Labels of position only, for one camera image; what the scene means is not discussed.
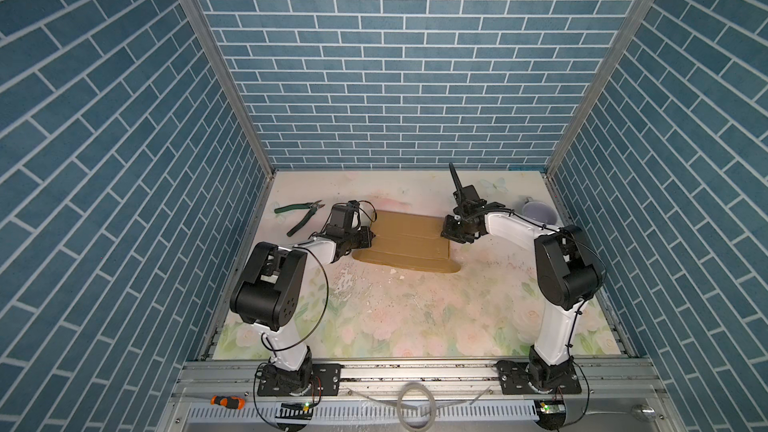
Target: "black cable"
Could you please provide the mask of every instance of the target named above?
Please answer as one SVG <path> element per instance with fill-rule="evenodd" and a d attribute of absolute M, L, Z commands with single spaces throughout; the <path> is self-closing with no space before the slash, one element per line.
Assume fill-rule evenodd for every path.
<path fill-rule="evenodd" d="M 256 409 L 256 413 L 259 415 L 259 418 L 264 421 L 264 424 L 267 424 L 270 427 L 278 429 L 278 430 L 280 430 L 280 432 L 285 432 L 285 430 L 287 430 L 288 427 L 286 427 L 285 430 L 284 430 L 280 426 L 277 425 L 277 422 L 275 422 L 274 424 L 272 422 L 269 422 L 261 414 L 261 410 L 259 410 L 258 406 L 256 406 L 256 380 L 261 378 L 260 372 L 261 372 L 262 367 L 265 367 L 265 366 L 266 366 L 266 362 L 263 362 L 262 364 L 260 364 L 259 367 L 256 368 L 256 373 L 254 374 L 254 395 L 252 396 L 254 398 L 254 408 Z"/>
<path fill-rule="evenodd" d="M 322 400 L 322 383 L 320 382 L 320 377 L 318 377 L 318 376 L 316 376 L 316 375 L 315 375 L 315 376 L 313 376 L 313 377 L 314 377 L 315 379 L 317 379 L 317 404 L 314 404 L 314 405 L 312 406 L 312 408 L 315 408 L 315 407 L 317 407 L 318 405 L 320 405 L 320 402 L 321 402 L 321 400 Z"/>
<path fill-rule="evenodd" d="M 291 345 L 289 347 L 272 348 L 270 345 L 267 345 L 267 344 L 264 343 L 264 335 L 265 334 L 262 333 L 262 335 L 261 335 L 261 344 L 264 346 L 264 348 L 266 350 L 269 350 L 273 354 L 275 352 L 282 352 L 284 350 L 292 349 L 295 346 L 301 344 L 303 341 L 307 340 L 312 335 L 312 333 L 315 330 L 317 330 L 317 328 L 320 326 L 320 322 L 322 322 L 322 317 L 326 314 L 326 310 L 328 309 L 328 300 L 330 299 L 331 286 L 330 286 L 330 283 L 328 282 L 328 274 L 326 273 L 326 268 L 322 266 L 322 263 L 317 258 L 317 255 L 315 255 L 315 253 L 312 252 L 311 250 L 309 250 L 308 248 L 304 248 L 304 247 L 294 247 L 294 248 L 298 248 L 298 249 L 301 249 L 301 250 L 306 250 L 307 252 L 312 254 L 312 256 L 315 258 L 315 262 L 317 262 L 317 264 L 320 266 L 320 269 L 322 270 L 322 275 L 326 278 L 326 303 L 325 303 L 325 305 L 322 306 L 322 312 L 320 313 L 320 318 L 317 319 L 317 323 L 315 324 L 314 327 L 312 327 L 312 330 L 307 335 L 305 335 L 301 340 L 299 340 L 298 342 L 296 342 L 295 344 L 293 344 L 293 345 Z"/>
<path fill-rule="evenodd" d="M 537 228 L 540 228 L 541 230 L 549 230 L 550 232 L 559 232 L 559 233 L 562 233 L 562 228 L 552 228 L 552 227 L 547 227 L 547 225 L 546 225 L 546 224 L 538 224 L 538 223 L 536 223 L 536 222 L 533 222 L 532 220 L 529 220 L 528 218 L 526 218 L 526 217 L 524 217 L 524 216 L 521 216 L 520 214 L 516 213 L 516 212 L 514 211 L 514 209 L 513 209 L 513 208 L 506 208 L 506 207 L 486 208 L 486 209 L 485 209 L 484 211 L 482 211 L 482 212 L 476 212 L 476 213 L 474 213 L 474 214 L 471 214 L 470 216 L 467 216 L 467 217 L 462 217 L 462 219 L 463 219 L 463 220 L 471 220 L 471 219 L 473 219 L 473 218 L 476 218 L 476 217 L 480 217 L 480 216 L 484 216 L 485 214 L 489 214 L 489 213 L 491 213 L 491 212 L 504 212 L 504 213 L 507 213 L 507 214 L 509 214 L 510 216 L 515 216 L 515 217 L 517 217 L 517 218 L 519 218 L 519 219 L 523 220 L 524 222 L 527 222 L 527 223 L 531 224 L 532 226 L 535 226 L 535 227 L 537 227 Z M 600 261 L 600 264 L 602 264 L 602 265 L 603 265 L 603 284 L 604 284 L 604 283 L 605 283 L 605 279 L 608 277 L 608 267 L 606 267 L 606 266 L 605 266 L 605 262 L 603 262 L 603 259 L 602 259 L 602 258 L 600 258 L 600 254 L 598 254 L 598 253 L 597 253 L 597 252 L 596 252 L 596 251 L 595 251 L 595 250 L 594 250 L 592 247 L 590 247 L 590 246 L 589 246 L 589 245 L 587 245 L 587 244 L 584 244 L 584 243 L 583 243 L 582 241 L 580 241 L 580 240 L 577 240 L 577 239 L 575 239 L 575 238 L 573 238 L 573 237 L 569 237 L 569 239 L 571 239 L 572 241 L 576 242 L 577 244 L 579 244 L 579 245 L 581 245 L 582 247 L 584 247 L 584 248 L 586 248 L 587 250 L 589 250 L 589 251 L 590 251 L 590 253 L 591 253 L 592 255 L 594 255 L 594 257 L 595 257 L 597 260 L 599 260 L 599 261 Z"/>
<path fill-rule="evenodd" d="M 581 304 L 576 309 L 576 317 L 574 318 L 574 322 L 571 324 L 571 333 L 568 334 L 568 343 L 565 345 L 565 350 L 568 352 L 568 360 L 572 360 L 573 356 L 571 355 L 571 348 L 573 347 L 573 344 L 571 343 L 571 340 L 574 336 L 574 331 L 576 330 L 576 319 L 579 315 L 581 315 L 583 312 L 581 311 L 581 308 L 587 304 L 587 301 L 582 301 Z M 573 422 L 570 422 L 568 424 L 563 424 L 560 426 L 560 428 L 567 427 L 569 425 L 576 424 L 581 419 L 584 418 L 585 415 L 587 415 L 587 410 L 589 409 L 589 398 L 592 395 L 592 390 L 589 388 L 589 380 L 587 380 L 587 375 L 584 373 L 584 370 L 581 368 L 581 365 L 576 363 L 576 360 L 573 360 L 573 364 L 578 367 L 578 369 L 581 371 L 581 377 L 584 378 L 584 383 L 587 385 L 587 403 L 584 405 L 584 408 L 581 410 L 581 416 L 574 420 Z"/>
<path fill-rule="evenodd" d="M 368 215 L 368 212 L 366 212 L 365 210 L 363 210 L 363 209 L 360 207 L 360 205 L 358 205 L 358 206 L 356 207 L 356 211 L 357 211 L 357 223 L 358 223 L 358 224 L 360 224 L 360 212 L 362 212 L 363 214 L 365 214 L 365 215 L 366 215 L 366 217 L 368 217 L 368 220 L 370 221 L 370 223 L 371 223 L 371 224 L 373 224 L 374 222 L 376 222 L 376 220 L 379 218 L 379 213 L 378 213 L 378 211 L 376 210 L 376 207 L 375 207 L 373 204 L 371 204 L 369 201 L 367 201 L 367 200 L 359 200 L 358 202 L 364 202 L 364 203 L 368 204 L 368 205 L 369 205 L 369 206 L 370 206 L 370 207 L 373 209 L 373 218 L 371 218 L 371 216 L 369 216 L 369 215 Z M 331 206 L 331 209 L 333 209 L 333 207 L 334 207 L 334 206 L 345 206 L 347 203 L 348 203 L 348 202 L 337 202 L 337 203 L 333 204 L 333 206 Z M 328 212 L 328 217 L 326 217 L 326 221 L 325 221 L 325 222 L 322 224 L 322 227 L 320 228 L 320 232 L 318 232 L 318 231 L 312 232 L 308 238 L 312 238 L 312 237 L 314 237 L 315 235 L 318 235 L 318 234 L 321 234 L 321 233 L 322 233 L 322 231 L 323 231 L 323 230 L 325 229 L 325 227 L 328 225 L 328 222 L 330 222 L 330 220 L 331 220 L 331 214 L 333 214 L 333 210 L 331 210 L 331 212 Z"/>

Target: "tan foam pad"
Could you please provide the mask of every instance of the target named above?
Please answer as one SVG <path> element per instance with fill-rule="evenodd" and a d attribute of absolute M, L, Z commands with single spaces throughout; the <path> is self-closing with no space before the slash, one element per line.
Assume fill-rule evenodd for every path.
<path fill-rule="evenodd" d="M 372 246 L 352 251 L 352 258 L 422 272 L 458 272 L 461 265 L 450 259 L 450 241 L 440 237 L 442 221 L 440 217 L 381 211 L 371 224 L 376 234 Z"/>

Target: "metal bracket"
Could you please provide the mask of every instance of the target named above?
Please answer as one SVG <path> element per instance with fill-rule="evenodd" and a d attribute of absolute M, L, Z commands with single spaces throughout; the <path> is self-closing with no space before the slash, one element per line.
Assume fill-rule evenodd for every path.
<path fill-rule="evenodd" d="M 221 89 L 226 95 L 226 100 L 232 107 L 232 112 L 235 118 L 240 123 L 240 127 L 243 128 L 243 133 L 251 147 L 254 150 L 256 159 L 264 169 L 264 173 L 267 178 L 272 178 L 275 169 L 272 167 L 269 156 L 266 154 L 266 149 L 261 143 L 256 128 L 254 127 L 254 121 L 250 118 L 248 109 L 243 102 L 243 97 L 237 90 L 232 72 L 230 72 L 229 66 L 224 60 L 221 50 L 216 42 L 214 33 L 208 24 L 208 20 L 205 17 L 200 2 L 198 0 L 178 0 L 184 13 L 187 15 L 192 31 L 194 32 L 197 40 L 200 42 L 200 46 L 203 48 L 203 52 L 208 58 L 210 68 L 216 74 L 216 78 L 221 85 Z"/>
<path fill-rule="evenodd" d="M 339 380 L 341 378 L 341 364 L 312 364 L 312 376 L 320 379 L 322 395 L 334 397 L 339 395 Z M 275 375 L 264 375 L 256 390 L 259 397 L 290 397 L 289 391 L 281 388 Z"/>
<path fill-rule="evenodd" d="M 509 360 L 527 363 L 524 357 L 513 357 Z M 427 386 L 437 400 L 473 400 L 478 393 L 485 391 L 473 407 L 490 410 L 489 405 L 505 403 L 502 397 L 503 392 L 497 366 L 498 359 L 496 358 L 378 358 L 334 361 L 341 364 L 341 376 L 338 382 L 341 393 L 336 397 L 331 397 L 329 396 L 330 391 L 326 390 L 323 393 L 321 406 L 318 406 L 314 411 L 312 421 L 317 422 L 318 419 L 330 417 L 334 420 L 334 424 L 353 424 L 354 422 L 351 420 L 358 420 L 359 414 L 337 417 L 336 415 L 325 416 L 323 411 L 328 407 L 333 410 L 347 410 L 349 413 L 351 405 L 361 403 L 360 397 L 355 392 L 376 400 L 396 400 L 402 388 L 414 381 Z M 580 358 L 578 362 L 589 380 L 590 398 L 595 400 L 595 404 L 601 402 L 600 408 L 602 410 L 611 413 L 626 413 L 634 404 L 648 404 L 664 416 L 654 423 L 659 432 L 685 431 L 650 359 L 614 356 Z M 232 417 L 233 420 L 243 419 L 249 423 L 260 423 L 261 418 L 256 415 L 253 403 L 242 410 L 231 410 L 210 405 L 210 397 L 219 394 L 249 398 L 254 374 L 261 365 L 262 362 L 258 360 L 185 362 L 178 382 L 168 400 L 168 407 L 164 412 L 163 419 L 158 425 L 158 431 L 177 430 L 181 432 L 179 426 L 184 425 L 187 420 L 186 412 L 190 405 L 198 410 L 191 416 L 192 421 L 199 422 L 202 420 L 213 423 L 226 416 Z M 578 410 L 578 404 L 584 403 L 587 394 L 586 388 L 582 389 L 580 394 L 565 394 L 566 405 L 571 406 L 571 403 L 575 403 L 575 406 L 571 406 L 572 410 Z M 516 395 L 513 399 L 541 401 L 543 398 L 545 396 L 537 392 L 535 394 Z M 268 407 L 268 404 L 273 404 L 275 400 L 259 399 L 258 397 L 254 399 L 257 400 L 264 417 L 268 420 L 274 420 L 274 412 L 279 411 L 279 409 Z M 366 405 L 366 411 L 380 408 L 385 412 L 392 412 L 392 408 L 388 406 L 371 405 L 367 400 L 363 403 Z M 180 424 L 174 422 L 177 418 L 180 419 Z M 364 417 L 365 420 L 369 420 L 366 424 L 380 424 L 382 421 L 379 418 L 379 415 L 375 417 L 366 415 Z"/>
<path fill-rule="evenodd" d="M 221 295 L 219 296 L 218 302 L 216 303 L 216 309 L 211 315 L 210 322 L 207 325 L 205 338 L 202 344 L 200 344 L 201 349 L 198 350 L 199 353 L 197 354 L 197 357 L 200 360 L 208 360 L 214 355 L 214 352 L 211 349 L 214 346 L 214 338 L 216 337 L 216 332 L 224 326 L 226 314 L 230 310 L 230 297 L 232 296 L 232 292 L 234 292 L 235 285 L 237 284 L 237 278 L 240 276 L 239 272 L 243 270 L 246 262 L 248 262 L 250 251 L 254 246 L 256 230 L 259 227 L 261 218 L 264 216 L 264 209 L 266 208 L 266 203 L 269 201 L 270 192 L 272 192 L 272 185 L 274 184 L 274 181 L 274 176 L 267 177 L 264 180 L 264 184 L 262 185 L 261 190 L 259 191 L 259 200 L 256 203 L 253 214 L 248 219 L 248 226 L 246 227 L 245 233 L 243 234 L 243 240 L 240 242 L 240 248 L 237 250 L 237 256 L 235 257 L 235 260 L 232 263 L 232 267 L 230 268 L 230 272 L 226 277 L 224 288 L 222 289 Z"/>
<path fill-rule="evenodd" d="M 538 389 L 535 389 L 530 380 L 528 379 L 528 362 L 513 362 L 512 360 L 500 360 L 496 362 L 496 369 L 498 369 L 498 382 L 502 386 L 502 394 L 504 395 L 530 395 L 530 394 L 542 394 Z M 563 394 L 580 394 L 581 385 L 578 381 L 578 376 L 575 370 L 569 376 L 567 376 L 563 383 L 560 385 L 560 391 Z M 547 391 L 546 395 L 552 395 L 552 392 Z"/>
<path fill-rule="evenodd" d="M 624 52 L 629 47 L 629 44 L 634 37 L 634 34 L 640 28 L 645 15 L 650 10 L 650 6 L 653 5 L 654 0 L 633 0 L 632 5 L 627 11 L 627 15 L 624 17 L 624 22 L 621 23 L 619 30 L 614 36 L 613 42 L 608 48 L 608 52 L 598 65 L 598 69 L 594 72 L 592 82 L 587 86 L 584 94 L 581 97 L 581 102 L 574 111 L 571 122 L 563 130 L 563 135 L 552 151 L 552 155 L 547 160 L 547 174 L 553 175 L 558 170 L 560 164 L 565 158 L 565 154 L 571 147 L 571 143 L 576 139 L 581 126 L 586 122 L 589 114 L 592 112 L 594 104 L 598 101 L 600 94 L 605 89 L 610 75 L 616 69 L 621 57 L 624 56 Z"/>

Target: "wire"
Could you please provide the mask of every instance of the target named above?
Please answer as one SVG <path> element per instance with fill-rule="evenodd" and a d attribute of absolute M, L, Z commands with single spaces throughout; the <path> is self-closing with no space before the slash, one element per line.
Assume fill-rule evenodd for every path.
<path fill-rule="evenodd" d="M 264 421 L 264 424 L 267 424 L 270 427 L 278 429 L 278 430 L 280 430 L 280 432 L 285 432 L 285 430 L 288 430 L 288 427 L 283 429 L 283 428 L 281 428 L 280 426 L 277 425 L 277 422 L 275 422 L 274 424 L 272 422 L 269 422 L 261 414 L 261 410 L 259 410 L 258 406 L 256 406 L 256 380 L 257 379 L 261 379 L 260 373 L 261 373 L 262 368 L 265 367 L 265 366 L 266 366 L 266 362 L 263 362 L 263 363 L 259 364 L 259 367 L 256 368 L 256 373 L 254 374 L 254 395 L 253 395 L 253 398 L 254 398 L 254 408 L 256 409 L 256 413 L 259 415 L 259 418 Z"/>
<path fill-rule="evenodd" d="M 371 221 L 371 224 L 373 224 L 374 222 L 376 222 L 379 219 L 379 213 L 376 211 L 376 207 L 373 204 L 371 204 L 367 200 L 359 200 L 358 202 L 363 203 L 363 204 L 368 204 L 373 209 L 373 220 L 371 220 L 370 216 L 368 217 L 368 220 Z"/>
<path fill-rule="evenodd" d="M 563 233 L 563 231 L 562 231 L 563 228 L 562 227 L 560 227 L 560 228 L 552 228 L 552 227 L 547 227 L 546 224 L 539 224 L 539 223 L 533 222 L 532 220 L 528 219 L 527 217 L 521 216 L 520 214 L 516 213 L 513 208 L 506 208 L 506 207 L 486 208 L 482 212 L 475 212 L 474 214 L 471 214 L 470 216 L 462 217 L 462 218 L 464 220 L 471 220 L 473 218 L 484 216 L 485 214 L 489 214 L 491 212 L 505 212 L 505 213 L 508 213 L 510 216 L 515 216 L 515 217 L 519 218 L 520 220 L 523 220 L 524 222 L 527 222 L 527 223 L 531 224 L 532 226 L 540 228 L 541 230 L 549 230 L 550 232 L 559 232 L 561 234 Z M 582 241 L 577 240 L 576 238 L 573 238 L 573 237 L 568 237 L 568 238 L 571 239 L 572 241 L 576 242 L 577 244 L 581 245 L 582 247 L 586 248 L 587 250 L 589 250 L 590 253 L 592 255 L 594 255 L 594 257 L 597 260 L 600 261 L 600 264 L 602 264 L 602 266 L 603 266 L 603 284 L 604 284 L 605 283 L 605 279 L 608 277 L 608 267 L 605 266 L 605 262 L 603 262 L 603 259 L 600 258 L 600 254 L 598 254 L 589 245 L 584 244 Z"/>
<path fill-rule="evenodd" d="M 374 222 L 376 222 L 376 220 L 379 219 L 379 213 L 378 213 L 378 211 L 376 210 L 376 207 L 373 204 L 371 204 L 367 200 L 359 200 L 358 202 L 362 202 L 362 203 L 368 204 L 373 209 L 373 218 L 371 218 L 371 216 L 369 216 L 368 213 L 360 207 L 360 204 L 358 204 L 358 206 L 355 208 L 355 210 L 357 212 L 357 223 L 358 224 L 360 224 L 360 212 L 362 212 L 363 214 L 366 215 L 366 217 L 368 217 L 368 220 L 370 221 L 371 224 L 373 224 Z M 322 233 L 322 231 L 328 225 L 328 222 L 330 222 L 330 220 L 331 220 L 331 214 L 333 214 L 333 207 L 334 206 L 345 206 L 346 204 L 348 204 L 348 202 L 337 202 L 337 203 L 333 204 L 333 206 L 331 206 L 331 212 L 328 212 L 328 217 L 326 217 L 326 221 L 322 224 L 322 227 L 320 228 L 320 231 L 319 232 L 318 231 L 312 232 L 308 238 L 312 238 L 315 235 L 318 235 L 318 234 Z"/>
<path fill-rule="evenodd" d="M 577 317 L 583 313 L 583 312 L 581 312 L 581 308 L 583 306 L 585 306 L 586 303 L 587 303 L 587 301 L 581 301 L 580 305 L 576 309 L 576 316 Z M 587 385 L 587 403 L 584 405 L 584 408 L 581 410 L 581 416 L 579 416 L 579 418 L 577 418 L 576 420 L 574 420 L 573 422 L 570 422 L 568 424 L 563 424 L 562 426 L 560 426 L 560 428 L 558 430 L 560 430 L 563 427 L 567 427 L 569 425 L 576 424 L 581 419 L 583 419 L 585 415 L 587 415 L 587 410 L 589 409 L 589 398 L 592 395 L 592 390 L 589 388 L 589 380 L 587 380 L 587 375 L 584 373 L 584 370 L 581 368 L 581 365 L 577 364 L 576 360 L 573 360 L 573 356 L 571 355 L 571 348 L 573 347 L 573 344 L 571 343 L 571 340 L 573 339 L 575 329 L 576 329 L 576 318 L 574 318 L 574 321 L 571 324 L 571 333 L 568 334 L 568 343 L 565 345 L 565 350 L 568 352 L 568 360 L 572 360 L 573 364 L 576 367 L 578 367 L 579 371 L 581 371 L 581 377 L 584 378 L 584 383 Z"/>
<path fill-rule="evenodd" d="M 322 400 L 322 383 L 320 382 L 320 377 L 317 375 L 314 375 L 313 377 L 317 379 L 317 404 L 312 406 L 312 408 L 315 408 L 320 405 L 320 401 Z"/>
<path fill-rule="evenodd" d="M 427 423 L 421 427 L 413 427 L 408 422 L 406 422 L 405 415 L 402 412 L 402 399 L 410 390 L 420 390 L 425 396 L 427 396 L 427 399 L 429 400 L 429 418 L 427 419 Z M 408 432 L 424 432 L 429 427 L 433 426 L 435 424 L 435 420 L 437 420 L 437 402 L 435 401 L 435 396 L 432 394 L 432 392 L 429 391 L 428 388 L 424 386 L 424 384 L 419 382 L 411 382 L 410 384 L 406 384 L 406 386 L 400 390 L 400 395 L 397 396 L 397 406 L 395 406 L 395 412 L 397 412 L 397 419 L 402 428 L 408 430 Z"/>
<path fill-rule="evenodd" d="M 326 303 L 325 303 L 325 305 L 322 306 L 322 312 L 320 312 L 320 318 L 317 319 L 317 322 L 315 323 L 315 326 L 312 327 L 312 330 L 307 335 L 305 335 L 301 340 L 299 340 L 298 342 L 296 342 L 293 345 L 290 345 L 288 347 L 283 347 L 283 348 L 273 348 L 273 347 L 271 347 L 272 344 L 268 345 L 268 344 L 266 344 L 264 342 L 264 336 L 266 335 L 266 333 L 262 333 L 261 334 L 261 344 L 264 346 L 264 348 L 266 350 L 269 350 L 273 354 L 275 352 L 282 352 L 284 350 L 292 349 L 295 346 L 301 344 L 303 341 L 307 340 L 312 335 L 312 333 L 315 330 L 317 330 L 317 328 L 320 326 L 320 322 L 322 322 L 322 317 L 326 314 L 326 310 L 328 309 L 328 300 L 330 299 L 331 286 L 330 286 L 330 283 L 328 282 L 328 274 L 326 273 L 326 268 L 322 266 L 322 263 L 317 258 L 317 255 L 315 255 L 315 253 L 312 252 L 311 250 L 309 250 L 308 248 L 304 248 L 304 247 L 294 247 L 294 248 L 298 248 L 298 249 L 305 250 L 305 251 L 309 252 L 315 258 L 315 262 L 317 262 L 317 264 L 320 266 L 320 269 L 322 270 L 322 275 L 326 278 Z"/>

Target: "green-handled pliers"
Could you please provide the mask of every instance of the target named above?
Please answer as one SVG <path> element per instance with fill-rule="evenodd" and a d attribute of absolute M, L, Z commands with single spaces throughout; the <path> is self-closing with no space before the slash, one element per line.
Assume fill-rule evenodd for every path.
<path fill-rule="evenodd" d="M 286 235 L 289 237 L 299 231 L 303 226 L 306 225 L 307 222 L 310 221 L 312 216 L 315 215 L 318 208 L 325 207 L 325 204 L 321 204 L 320 200 L 315 202 L 306 202 L 303 204 L 291 204 L 290 206 L 284 206 L 284 207 L 278 207 L 275 209 L 275 214 L 281 214 L 283 212 L 288 212 L 289 210 L 302 210 L 304 208 L 308 208 L 309 210 L 304 215 L 304 218 L 301 219 L 301 222 L 296 224 L 291 230 L 288 231 Z"/>

